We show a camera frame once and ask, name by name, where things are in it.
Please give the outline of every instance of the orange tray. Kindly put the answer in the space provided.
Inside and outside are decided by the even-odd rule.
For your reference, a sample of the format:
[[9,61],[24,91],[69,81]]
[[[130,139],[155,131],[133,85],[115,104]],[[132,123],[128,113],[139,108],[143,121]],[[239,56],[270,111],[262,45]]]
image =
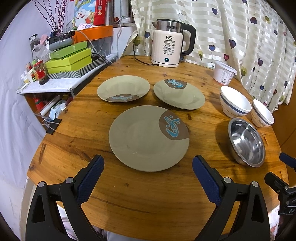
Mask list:
[[[90,40],[102,39],[113,36],[113,26],[99,26],[81,30]],[[74,43],[87,41],[87,38],[80,32],[75,31]]]

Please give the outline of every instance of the blue stripe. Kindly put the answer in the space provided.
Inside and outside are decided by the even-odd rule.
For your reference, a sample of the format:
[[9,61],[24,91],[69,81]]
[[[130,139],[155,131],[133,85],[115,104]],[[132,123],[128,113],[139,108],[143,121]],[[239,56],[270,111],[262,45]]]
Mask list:
[[247,114],[248,112],[243,112],[241,110],[238,110],[237,108],[233,107],[232,105],[230,105],[224,98],[223,96],[220,94],[220,97],[222,98],[222,100],[233,110],[237,111],[238,113],[241,113],[241,114]]
[[264,120],[264,118],[263,118],[263,116],[262,115],[260,115],[260,113],[256,110],[256,108],[255,108],[255,106],[253,105],[253,109],[254,109],[254,111],[256,112],[256,114],[261,118],[261,120],[263,120],[264,122],[265,122],[265,124],[267,124],[267,125],[271,125],[271,124],[269,124],[266,120]]

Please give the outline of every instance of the white shelf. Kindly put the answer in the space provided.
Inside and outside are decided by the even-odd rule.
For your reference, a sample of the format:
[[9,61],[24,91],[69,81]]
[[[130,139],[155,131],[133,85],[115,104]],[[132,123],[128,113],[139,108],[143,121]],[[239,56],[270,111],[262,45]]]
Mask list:
[[[116,57],[115,53],[112,53],[106,58],[111,61]],[[86,73],[81,78],[68,78],[68,79],[50,79],[44,85],[40,85],[38,81],[30,83],[29,86],[24,89],[19,94],[28,94],[28,93],[47,93],[47,92],[71,92],[89,76],[95,73],[97,70],[102,68],[106,63],[99,65],[90,72]]]

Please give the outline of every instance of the beige plate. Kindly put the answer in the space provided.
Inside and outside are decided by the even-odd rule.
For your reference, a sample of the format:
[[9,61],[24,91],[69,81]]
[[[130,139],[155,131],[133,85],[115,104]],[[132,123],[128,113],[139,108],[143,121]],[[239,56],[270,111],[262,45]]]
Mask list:
[[109,102],[128,102],[148,93],[147,80],[133,75],[121,75],[104,81],[97,90],[98,96]]
[[125,165],[157,172],[177,164],[187,152],[189,133],[173,112],[143,105],[126,110],[112,123],[109,143]]
[[205,104],[205,96],[195,86],[182,80],[162,80],[154,85],[155,95],[163,102],[185,110],[195,110]]

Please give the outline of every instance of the curtain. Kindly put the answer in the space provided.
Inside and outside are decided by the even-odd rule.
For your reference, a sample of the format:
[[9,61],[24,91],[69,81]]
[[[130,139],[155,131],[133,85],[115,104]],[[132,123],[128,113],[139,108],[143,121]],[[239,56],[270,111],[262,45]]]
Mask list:
[[[137,55],[150,56],[158,18],[196,28],[193,52],[181,59],[215,68],[222,61],[254,99],[273,112],[289,103],[296,75],[296,42],[275,10],[264,0],[131,0]],[[183,50],[189,34],[184,31]]]

